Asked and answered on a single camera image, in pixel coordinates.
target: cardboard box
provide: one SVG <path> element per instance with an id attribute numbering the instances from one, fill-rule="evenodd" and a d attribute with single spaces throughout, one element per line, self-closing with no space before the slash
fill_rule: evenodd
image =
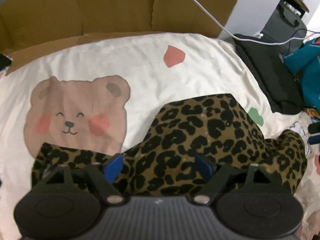
<path id="1" fill-rule="evenodd" d="M 198 0 L 225 25 L 237 0 Z M 218 37 L 191 0 L 7 0 L 0 5 L 0 52 L 11 70 L 43 55 L 106 38 L 154 32 Z"/>

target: cartoon bear face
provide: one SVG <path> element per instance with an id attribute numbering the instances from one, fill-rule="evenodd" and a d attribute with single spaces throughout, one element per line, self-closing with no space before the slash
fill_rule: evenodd
<path id="1" fill-rule="evenodd" d="M 129 84 L 120 76 L 40 82 L 31 94 L 24 138 L 35 158 L 44 142 L 114 155 L 126 134 Z"/>

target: leopard print pants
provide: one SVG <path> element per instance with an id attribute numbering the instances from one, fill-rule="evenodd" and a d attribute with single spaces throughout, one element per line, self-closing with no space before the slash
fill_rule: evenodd
<path id="1" fill-rule="evenodd" d="M 232 95 L 210 95 L 163 106 L 144 140 L 123 153 L 124 166 L 113 185 L 124 195 L 192 197 L 204 185 L 193 165 L 197 153 L 235 168 L 258 163 L 292 193 L 307 167 L 304 143 L 297 133 L 285 130 L 277 140 L 264 139 Z M 58 165 L 83 168 L 109 158 L 44 144 L 33 166 L 32 184 Z"/>

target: controller screw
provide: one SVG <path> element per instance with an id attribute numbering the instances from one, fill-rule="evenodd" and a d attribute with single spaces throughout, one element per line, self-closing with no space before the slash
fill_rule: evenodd
<path id="1" fill-rule="evenodd" d="M 119 204 L 123 201 L 123 197 L 121 197 L 119 195 L 111 195 L 111 196 L 107 197 L 107 201 L 110 204 Z"/>
<path id="2" fill-rule="evenodd" d="M 206 195 L 198 195 L 198 196 L 195 196 L 193 198 L 193 201 L 198 203 L 198 204 L 208 204 L 209 201 L 210 201 L 210 198 Z"/>

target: bear nose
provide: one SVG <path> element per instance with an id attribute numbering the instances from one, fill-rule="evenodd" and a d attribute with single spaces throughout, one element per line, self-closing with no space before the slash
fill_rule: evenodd
<path id="1" fill-rule="evenodd" d="M 66 121 L 64 124 L 66 127 L 69 127 L 69 128 L 72 128 L 75 125 L 73 122 L 69 122 L 69 121 Z"/>

